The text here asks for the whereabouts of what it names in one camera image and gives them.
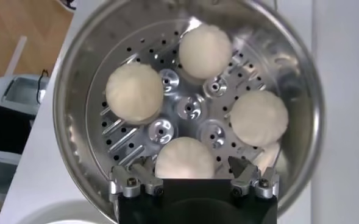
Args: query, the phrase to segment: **metal screw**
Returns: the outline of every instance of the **metal screw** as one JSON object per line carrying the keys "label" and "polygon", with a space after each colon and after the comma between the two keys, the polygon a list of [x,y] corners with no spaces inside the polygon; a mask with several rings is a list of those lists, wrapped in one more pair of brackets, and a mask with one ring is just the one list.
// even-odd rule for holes
{"label": "metal screw", "polygon": [[158,188],[155,189],[155,195],[156,196],[161,196],[163,193],[164,193],[163,188],[158,187]]}
{"label": "metal screw", "polygon": [[234,187],[232,189],[232,195],[234,197],[241,197],[242,196],[242,193],[241,193],[241,189],[240,188],[237,188],[237,187]]}
{"label": "metal screw", "polygon": [[131,177],[128,180],[126,180],[126,185],[128,187],[136,186],[136,184],[137,184],[137,179],[134,177]]}
{"label": "metal screw", "polygon": [[266,179],[260,179],[259,180],[259,186],[261,187],[269,187],[269,181]]}

